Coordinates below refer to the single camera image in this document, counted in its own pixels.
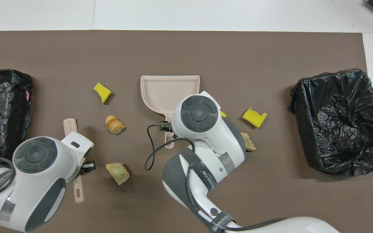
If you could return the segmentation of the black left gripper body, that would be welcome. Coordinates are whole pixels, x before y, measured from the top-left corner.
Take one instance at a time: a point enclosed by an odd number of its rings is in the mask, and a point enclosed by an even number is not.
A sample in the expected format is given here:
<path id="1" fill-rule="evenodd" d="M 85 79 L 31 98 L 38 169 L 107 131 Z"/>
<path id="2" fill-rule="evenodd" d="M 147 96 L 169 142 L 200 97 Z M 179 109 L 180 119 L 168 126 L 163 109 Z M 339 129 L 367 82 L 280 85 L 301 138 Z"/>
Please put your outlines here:
<path id="1" fill-rule="evenodd" d="M 87 161 L 80 167 L 79 175 L 84 175 L 95 170 L 95 161 Z"/>

